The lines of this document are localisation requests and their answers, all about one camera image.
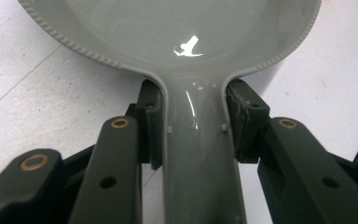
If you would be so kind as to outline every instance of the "white floor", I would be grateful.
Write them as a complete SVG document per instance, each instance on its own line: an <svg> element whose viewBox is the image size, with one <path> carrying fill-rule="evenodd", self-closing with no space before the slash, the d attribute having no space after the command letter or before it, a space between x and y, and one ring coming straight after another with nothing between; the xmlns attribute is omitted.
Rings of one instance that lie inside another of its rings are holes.
<svg viewBox="0 0 358 224"><path fill-rule="evenodd" d="M323 0L308 38L269 75L247 77L272 117L298 119L327 150L358 149L358 0ZM142 80L89 61L0 0L0 172L38 147L64 158L93 145L103 122L135 103ZM241 165L249 223L270 223L255 165ZM161 223L161 171L144 166L145 223Z"/></svg>

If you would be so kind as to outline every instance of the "black plastic bracket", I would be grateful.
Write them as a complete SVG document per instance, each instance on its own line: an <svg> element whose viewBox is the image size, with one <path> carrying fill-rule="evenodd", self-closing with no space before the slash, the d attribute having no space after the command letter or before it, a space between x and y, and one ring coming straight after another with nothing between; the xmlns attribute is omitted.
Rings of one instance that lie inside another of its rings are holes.
<svg viewBox="0 0 358 224"><path fill-rule="evenodd" d="M358 186L310 131L270 121L258 173L274 223L358 223Z"/></svg>
<svg viewBox="0 0 358 224"><path fill-rule="evenodd" d="M163 95L159 87L150 80L142 83L136 104L131 104L126 116L138 120L141 162L150 163L153 170L162 164L162 120Z"/></svg>
<svg viewBox="0 0 358 224"><path fill-rule="evenodd" d="M228 84L226 96L236 158L241 163L258 163L260 133L269 123L269 106L240 79Z"/></svg>
<svg viewBox="0 0 358 224"><path fill-rule="evenodd" d="M116 117L103 125L69 223L142 223L138 151L136 119Z"/></svg>
<svg viewBox="0 0 358 224"><path fill-rule="evenodd" d="M0 174L0 223L46 223L62 186L62 160L52 149L14 159Z"/></svg>

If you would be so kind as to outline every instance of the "gray plastic dish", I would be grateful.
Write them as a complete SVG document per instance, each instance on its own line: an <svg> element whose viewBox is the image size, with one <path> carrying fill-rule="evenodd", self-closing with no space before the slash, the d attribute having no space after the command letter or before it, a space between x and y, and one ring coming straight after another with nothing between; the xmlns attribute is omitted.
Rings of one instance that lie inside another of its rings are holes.
<svg viewBox="0 0 358 224"><path fill-rule="evenodd" d="M19 0L67 48L164 93L167 223L245 223L225 89L285 58L320 0Z"/></svg>

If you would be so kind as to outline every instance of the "round hole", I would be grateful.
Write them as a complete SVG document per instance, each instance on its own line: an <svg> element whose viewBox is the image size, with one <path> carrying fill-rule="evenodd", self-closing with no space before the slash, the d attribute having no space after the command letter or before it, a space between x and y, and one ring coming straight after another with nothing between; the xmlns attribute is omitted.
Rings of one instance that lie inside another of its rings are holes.
<svg viewBox="0 0 358 224"><path fill-rule="evenodd" d="M279 121L279 123L283 127L288 128L288 129L294 129L297 126L297 124L294 121L290 120L290 119L281 119Z"/></svg>
<svg viewBox="0 0 358 224"><path fill-rule="evenodd" d="M339 188L339 184L336 182L336 180L334 180L332 178L324 177L322 179L322 182L324 182L324 185L330 189L338 189Z"/></svg>
<svg viewBox="0 0 358 224"><path fill-rule="evenodd" d="M124 128L129 125L129 122L126 119L115 119L112 122L112 127L114 128Z"/></svg>
<svg viewBox="0 0 358 224"><path fill-rule="evenodd" d="M36 166L37 164L40 164L42 161L43 161L43 158L40 158L40 157L31 158L25 164L27 166Z"/></svg>
<svg viewBox="0 0 358 224"><path fill-rule="evenodd" d="M101 180L100 186L103 189L110 189L116 184L116 179L112 176L105 177Z"/></svg>
<svg viewBox="0 0 358 224"><path fill-rule="evenodd" d="M126 124L126 121L124 121L124 120L118 120L118 121L115 122L115 124L116 124L117 126L121 126L121 125Z"/></svg>
<svg viewBox="0 0 358 224"><path fill-rule="evenodd" d="M25 159L20 168L22 171L34 171L48 163L48 156L44 154L36 154Z"/></svg>

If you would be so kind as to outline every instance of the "brass grommet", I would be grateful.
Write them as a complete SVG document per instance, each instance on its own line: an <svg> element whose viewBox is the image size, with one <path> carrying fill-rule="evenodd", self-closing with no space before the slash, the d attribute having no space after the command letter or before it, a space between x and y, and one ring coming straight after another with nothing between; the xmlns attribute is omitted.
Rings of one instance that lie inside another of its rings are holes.
<svg viewBox="0 0 358 224"><path fill-rule="evenodd" d="M48 163L48 156L44 154L36 154L25 159L20 168L22 171L34 171Z"/></svg>
<svg viewBox="0 0 358 224"><path fill-rule="evenodd" d="M279 123L287 129L294 129L295 127L297 127L297 123L290 119L280 119Z"/></svg>
<svg viewBox="0 0 358 224"><path fill-rule="evenodd" d="M129 125L129 121L127 119L115 119L112 122L112 127L114 128L125 128Z"/></svg>

